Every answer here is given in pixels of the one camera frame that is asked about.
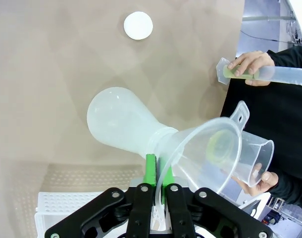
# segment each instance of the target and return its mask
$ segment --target beige tabletop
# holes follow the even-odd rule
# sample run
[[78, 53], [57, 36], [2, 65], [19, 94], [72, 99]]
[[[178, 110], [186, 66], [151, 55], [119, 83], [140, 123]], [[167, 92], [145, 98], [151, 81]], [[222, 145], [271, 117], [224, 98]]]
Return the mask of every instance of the beige tabletop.
[[[177, 129], [219, 116], [221, 57], [235, 57], [244, 0], [0, 1], [0, 237], [36, 238], [40, 191], [127, 188], [144, 159], [101, 145], [86, 112], [102, 89], [132, 90]], [[123, 30], [144, 11], [152, 34]]]

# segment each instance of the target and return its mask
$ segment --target bolt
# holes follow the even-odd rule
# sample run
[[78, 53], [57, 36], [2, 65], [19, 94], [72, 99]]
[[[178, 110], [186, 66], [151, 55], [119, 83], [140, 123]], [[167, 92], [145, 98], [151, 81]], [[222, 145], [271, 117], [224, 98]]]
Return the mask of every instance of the bolt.
[[146, 191], [148, 191], [149, 189], [148, 189], [148, 187], [147, 186], [142, 186], [141, 187], [141, 191], [142, 192], [146, 192]]
[[171, 191], [176, 192], [179, 188], [176, 185], [171, 186]]
[[112, 197], [113, 198], [118, 198], [120, 196], [119, 192], [113, 192]]
[[200, 197], [201, 197], [201, 198], [206, 198], [206, 197], [207, 197], [207, 193], [205, 193], [205, 192], [200, 192]]
[[260, 232], [259, 233], [259, 238], [267, 238], [268, 235], [265, 232]]

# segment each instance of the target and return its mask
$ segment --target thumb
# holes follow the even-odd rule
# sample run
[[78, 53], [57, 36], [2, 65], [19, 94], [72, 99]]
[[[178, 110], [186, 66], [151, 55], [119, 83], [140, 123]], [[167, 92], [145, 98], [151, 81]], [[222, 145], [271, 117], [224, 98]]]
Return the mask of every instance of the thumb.
[[264, 172], [262, 174], [261, 179], [264, 183], [267, 183], [268, 185], [270, 185], [270, 187], [275, 186], [279, 181], [279, 178], [276, 175], [276, 173], [271, 173], [271, 172]]

